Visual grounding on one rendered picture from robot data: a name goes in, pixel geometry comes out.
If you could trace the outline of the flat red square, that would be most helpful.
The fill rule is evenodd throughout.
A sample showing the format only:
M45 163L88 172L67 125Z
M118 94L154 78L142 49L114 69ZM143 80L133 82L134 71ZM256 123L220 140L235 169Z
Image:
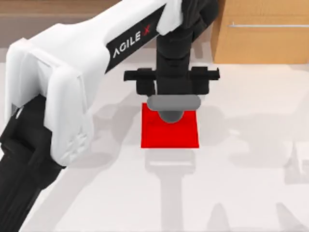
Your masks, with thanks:
M185 111L180 121L167 123L144 102L141 105L141 148L199 148L196 111Z

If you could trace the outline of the pale grey rounded box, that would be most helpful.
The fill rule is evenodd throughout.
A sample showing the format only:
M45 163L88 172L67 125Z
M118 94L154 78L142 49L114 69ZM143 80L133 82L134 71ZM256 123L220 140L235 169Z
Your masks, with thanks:
M158 113L166 123L179 122L185 111L196 111L201 106L197 95L152 95L146 102L148 108Z

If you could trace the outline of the dark brown wooden cabinet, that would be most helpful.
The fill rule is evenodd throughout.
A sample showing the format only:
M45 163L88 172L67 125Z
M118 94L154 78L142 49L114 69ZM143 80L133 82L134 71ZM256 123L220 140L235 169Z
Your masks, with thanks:
M0 0L0 49L55 23L76 23L120 0Z

